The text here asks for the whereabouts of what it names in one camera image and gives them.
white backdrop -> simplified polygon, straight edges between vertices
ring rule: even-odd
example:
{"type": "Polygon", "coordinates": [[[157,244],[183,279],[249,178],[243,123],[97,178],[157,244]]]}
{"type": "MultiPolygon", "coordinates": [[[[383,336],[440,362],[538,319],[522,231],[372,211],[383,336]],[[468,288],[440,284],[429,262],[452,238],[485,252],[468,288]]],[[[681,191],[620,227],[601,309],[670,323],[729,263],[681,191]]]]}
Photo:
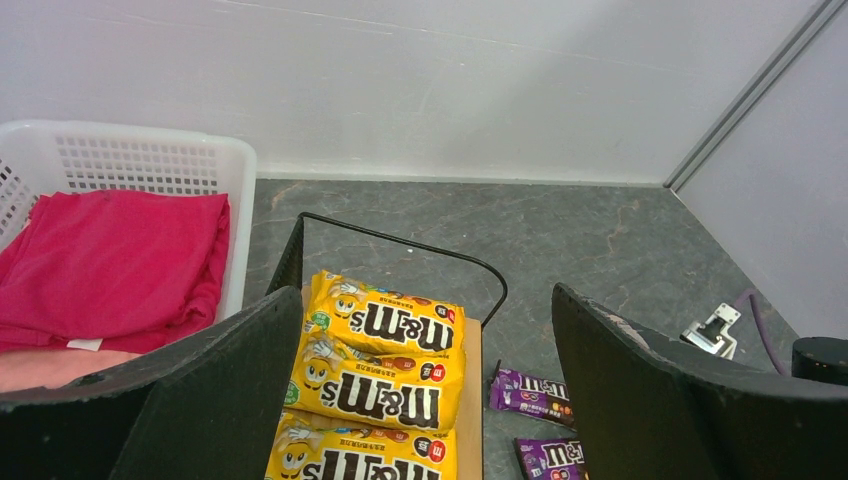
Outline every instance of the white backdrop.
{"type": "Polygon", "coordinates": [[[8,0],[0,121],[200,130],[267,175],[661,183],[814,0],[8,0]]]}
{"type": "Polygon", "coordinates": [[[848,338],[843,8],[680,191],[801,336],[848,338]]]}

gray marble floor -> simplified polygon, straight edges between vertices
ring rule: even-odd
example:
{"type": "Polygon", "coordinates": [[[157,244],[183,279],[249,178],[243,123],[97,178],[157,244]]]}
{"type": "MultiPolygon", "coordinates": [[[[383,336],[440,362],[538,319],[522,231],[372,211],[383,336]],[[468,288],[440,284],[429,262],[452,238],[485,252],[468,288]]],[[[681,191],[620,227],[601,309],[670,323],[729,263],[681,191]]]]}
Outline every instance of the gray marble floor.
{"type": "MultiPolygon", "coordinates": [[[[499,269],[509,297],[484,331],[486,371],[504,365],[561,379],[550,296],[565,282],[622,315],[677,337],[750,286],[715,240],[660,189],[429,183],[257,182],[245,303],[259,299],[297,214],[310,211],[476,256],[499,269]]],[[[482,318],[495,279],[456,260],[307,224],[305,275],[326,268],[369,283],[466,306],[482,318]]],[[[796,337],[763,302],[770,335],[789,362],[796,337]]],[[[736,361],[772,370],[748,312],[732,331],[736,361]]],[[[519,478],[513,437],[567,431],[519,415],[484,414],[489,479],[519,478]]]]}

yellow candy bag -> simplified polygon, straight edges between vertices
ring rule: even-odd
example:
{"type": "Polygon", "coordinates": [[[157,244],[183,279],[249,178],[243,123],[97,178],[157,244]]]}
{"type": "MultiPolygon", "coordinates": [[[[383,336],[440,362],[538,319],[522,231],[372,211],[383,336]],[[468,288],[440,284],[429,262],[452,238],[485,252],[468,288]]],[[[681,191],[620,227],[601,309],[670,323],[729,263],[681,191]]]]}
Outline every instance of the yellow candy bag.
{"type": "Polygon", "coordinates": [[[321,271],[312,277],[304,322],[370,353],[426,353],[461,346],[465,311],[458,305],[377,288],[321,271]]]}
{"type": "Polygon", "coordinates": [[[455,480],[456,434],[374,428],[319,429],[284,411],[266,480],[455,480]]]}
{"type": "Polygon", "coordinates": [[[304,328],[287,408],[401,430],[453,428],[465,377],[461,349],[371,355],[304,328]]]}

pink cloth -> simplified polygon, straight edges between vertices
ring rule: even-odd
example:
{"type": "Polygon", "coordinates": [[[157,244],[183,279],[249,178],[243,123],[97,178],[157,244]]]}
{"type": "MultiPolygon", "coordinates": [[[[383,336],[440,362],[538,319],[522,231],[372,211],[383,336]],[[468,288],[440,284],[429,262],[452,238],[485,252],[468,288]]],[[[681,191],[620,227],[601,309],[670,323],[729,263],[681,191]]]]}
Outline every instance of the pink cloth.
{"type": "Polygon", "coordinates": [[[226,195],[41,197],[0,253],[0,352],[103,338],[146,353],[211,325],[229,213],[226,195]]]}
{"type": "Polygon", "coordinates": [[[15,350],[0,353],[0,393],[27,388],[59,388],[89,373],[139,357],[101,350],[15,350]]]}

purple m&m's pack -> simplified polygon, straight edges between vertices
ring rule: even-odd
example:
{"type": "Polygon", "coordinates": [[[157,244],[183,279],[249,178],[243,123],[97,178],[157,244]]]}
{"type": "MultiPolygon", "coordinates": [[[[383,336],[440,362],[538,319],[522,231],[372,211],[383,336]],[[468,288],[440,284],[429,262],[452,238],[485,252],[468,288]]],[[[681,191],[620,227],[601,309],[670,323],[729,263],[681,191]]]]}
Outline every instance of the purple m&m's pack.
{"type": "Polygon", "coordinates": [[[525,480],[589,480],[583,447],[577,439],[515,439],[525,480]]]}
{"type": "Polygon", "coordinates": [[[500,368],[500,364],[499,360],[489,392],[491,408],[523,413],[574,428],[574,413],[564,383],[500,368]]]}

